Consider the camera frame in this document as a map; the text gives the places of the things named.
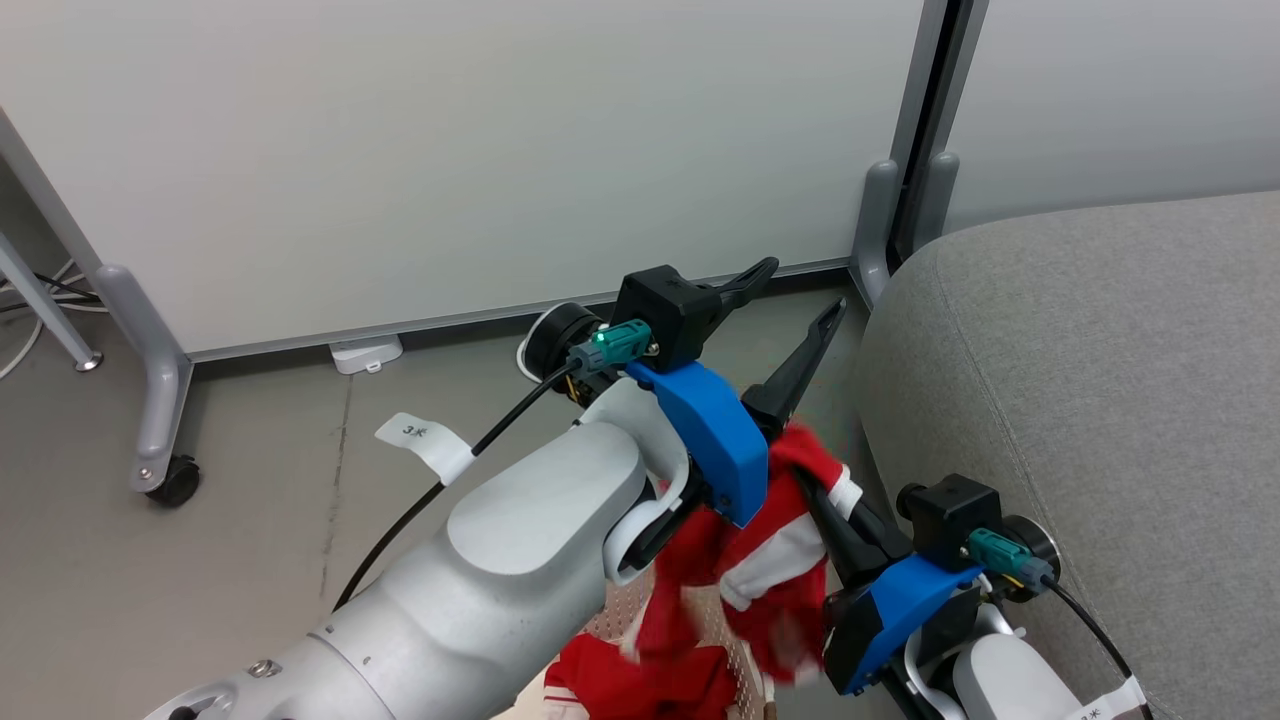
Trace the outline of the right blue gripper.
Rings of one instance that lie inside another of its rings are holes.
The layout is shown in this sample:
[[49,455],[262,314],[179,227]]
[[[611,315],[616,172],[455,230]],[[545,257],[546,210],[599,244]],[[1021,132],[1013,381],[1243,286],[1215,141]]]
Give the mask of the right blue gripper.
[[[842,588],[867,585],[831,596],[823,650],[831,685],[840,694],[859,694],[915,630],[980,575],[980,569],[970,565],[947,571],[919,555],[910,556],[909,537],[867,500],[841,510],[808,470],[796,470],[796,482]],[[896,564],[883,571],[883,562]]]

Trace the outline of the red and white garment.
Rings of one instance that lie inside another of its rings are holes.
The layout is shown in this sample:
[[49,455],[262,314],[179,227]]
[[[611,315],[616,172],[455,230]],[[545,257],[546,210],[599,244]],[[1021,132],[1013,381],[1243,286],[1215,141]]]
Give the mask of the red and white garment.
[[861,497],[849,466],[792,421],[769,451],[769,488],[742,529],[696,510],[653,565],[653,585],[614,642],[581,634],[544,675],[543,720],[728,720],[730,652],[704,644],[691,591],[716,592],[724,624],[756,666],[786,685],[823,667],[828,553],[800,475],[849,516]]

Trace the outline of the wide white partition panel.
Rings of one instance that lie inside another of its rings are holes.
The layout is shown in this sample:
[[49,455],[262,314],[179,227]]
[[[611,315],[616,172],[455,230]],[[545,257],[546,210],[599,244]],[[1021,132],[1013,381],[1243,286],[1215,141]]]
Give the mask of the wide white partition panel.
[[189,355],[837,261],[924,0],[0,0],[0,111]]

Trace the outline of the left black gripper motor cap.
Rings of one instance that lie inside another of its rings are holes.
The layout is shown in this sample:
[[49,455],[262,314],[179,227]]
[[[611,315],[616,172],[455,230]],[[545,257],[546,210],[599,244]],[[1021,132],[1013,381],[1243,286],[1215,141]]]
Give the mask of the left black gripper motor cap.
[[530,327],[516,350],[518,370],[538,383],[558,369],[568,348],[582,343],[605,322],[576,302],[562,302],[544,311]]

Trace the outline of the narrow white partition panel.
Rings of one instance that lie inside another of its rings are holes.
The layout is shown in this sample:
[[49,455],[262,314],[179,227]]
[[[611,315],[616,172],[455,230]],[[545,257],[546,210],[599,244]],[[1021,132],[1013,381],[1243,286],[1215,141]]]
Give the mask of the narrow white partition panel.
[[989,0],[946,231],[1280,190],[1280,0]]

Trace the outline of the grey fabric sofa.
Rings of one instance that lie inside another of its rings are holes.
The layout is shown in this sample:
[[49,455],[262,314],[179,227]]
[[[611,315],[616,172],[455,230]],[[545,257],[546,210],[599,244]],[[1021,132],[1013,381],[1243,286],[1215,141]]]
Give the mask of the grey fabric sofa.
[[1053,537],[1156,720],[1280,720],[1280,191],[938,238],[852,405],[888,496],[961,474]]

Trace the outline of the small white box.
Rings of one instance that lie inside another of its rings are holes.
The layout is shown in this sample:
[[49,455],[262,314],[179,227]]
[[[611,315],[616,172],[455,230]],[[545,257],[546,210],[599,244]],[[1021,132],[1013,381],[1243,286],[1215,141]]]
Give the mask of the small white box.
[[333,342],[328,347],[335,370],[342,375],[379,373],[403,354],[403,345],[397,334]]

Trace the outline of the black gripper motor cap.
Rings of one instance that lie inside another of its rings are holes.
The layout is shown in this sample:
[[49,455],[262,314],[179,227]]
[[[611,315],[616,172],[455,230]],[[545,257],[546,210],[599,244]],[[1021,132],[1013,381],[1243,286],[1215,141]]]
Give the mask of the black gripper motor cap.
[[1021,515],[1004,516],[1004,536],[1020,544],[1025,553],[1016,569],[1007,573],[1010,589],[1007,598],[1014,603],[1028,603],[1050,588],[1043,583],[1050,577],[1055,583],[1062,579],[1062,565],[1053,538],[1037,521]]
[[576,302],[562,302],[544,311],[530,327],[516,350],[518,370],[538,383],[558,369],[568,348],[582,343],[605,322]]

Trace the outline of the cream perforated laundry basket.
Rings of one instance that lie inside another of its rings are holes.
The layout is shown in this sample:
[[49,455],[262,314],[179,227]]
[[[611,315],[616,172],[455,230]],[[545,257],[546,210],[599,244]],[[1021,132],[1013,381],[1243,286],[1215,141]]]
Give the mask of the cream perforated laundry basket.
[[[603,610],[591,618],[582,633],[621,644],[650,593],[649,571],[627,585],[608,584]],[[759,671],[749,646],[730,630],[718,591],[709,585],[687,588],[684,591],[684,600],[692,610],[699,644],[716,644],[727,651],[736,682],[735,703],[727,708],[727,720],[777,720],[774,684]],[[508,707],[492,720],[547,720],[545,674],[545,670],[540,670]]]

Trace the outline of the black caster wheel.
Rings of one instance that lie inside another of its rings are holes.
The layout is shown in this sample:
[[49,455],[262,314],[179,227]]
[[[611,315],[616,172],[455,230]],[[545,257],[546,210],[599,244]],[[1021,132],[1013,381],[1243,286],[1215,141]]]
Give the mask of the black caster wheel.
[[143,495],[160,509],[179,509],[198,491],[202,474],[189,455],[174,455],[168,464],[164,480]]

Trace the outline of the left blue gripper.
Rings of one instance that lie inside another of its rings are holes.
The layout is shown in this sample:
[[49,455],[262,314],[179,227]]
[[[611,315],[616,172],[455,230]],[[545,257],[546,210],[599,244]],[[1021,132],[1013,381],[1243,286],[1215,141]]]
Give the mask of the left blue gripper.
[[[759,297],[780,268],[763,258],[722,284],[701,284],[709,340],[730,314]],[[640,389],[654,395],[659,414],[681,447],[677,468],[655,475],[655,516],[645,521],[625,552],[628,569],[657,557],[695,509],[704,505],[744,529],[762,510],[768,491],[768,446],[791,421],[820,365],[849,301],[837,299],[806,328],[803,342],[764,383],[749,386],[741,402],[733,388],[700,363],[659,373],[641,363],[626,366]]]

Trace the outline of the grey partition foot with caster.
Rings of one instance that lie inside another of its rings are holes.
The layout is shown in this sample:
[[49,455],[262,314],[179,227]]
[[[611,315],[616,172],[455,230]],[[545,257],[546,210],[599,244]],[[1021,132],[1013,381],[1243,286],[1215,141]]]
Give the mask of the grey partition foot with caster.
[[193,364],[125,266],[100,266],[95,287],[143,365],[145,397],[131,488],[145,496],[164,480],[174,456]]

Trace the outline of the grey metal table leg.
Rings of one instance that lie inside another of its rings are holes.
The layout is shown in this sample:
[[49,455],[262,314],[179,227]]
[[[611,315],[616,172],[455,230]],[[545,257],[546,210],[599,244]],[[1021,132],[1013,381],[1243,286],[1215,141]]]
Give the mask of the grey metal table leg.
[[22,297],[27,307],[35,313],[40,324],[40,328],[33,331],[26,350],[19,351],[19,357],[0,370],[0,379],[8,377],[17,368],[20,360],[35,346],[42,329],[49,329],[70,355],[77,372],[92,372],[101,365],[102,355],[99,351],[93,351],[86,343],[81,333],[70,324],[59,307],[54,295],[49,291],[49,287],[55,287],[56,284],[52,281],[37,277],[3,232],[0,232],[0,275]]

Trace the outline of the right black gripper motor cap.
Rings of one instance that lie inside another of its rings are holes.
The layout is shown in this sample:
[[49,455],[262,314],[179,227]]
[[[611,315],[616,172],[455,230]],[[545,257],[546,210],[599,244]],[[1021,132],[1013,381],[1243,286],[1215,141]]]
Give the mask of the right black gripper motor cap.
[[1016,569],[1007,573],[1010,589],[1007,598],[1014,603],[1028,603],[1050,588],[1043,583],[1050,577],[1055,583],[1062,579],[1062,565],[1053,538],[1037,521],[1021,515],[1004,516],[1004,536],[1020,544],[1025,553]]

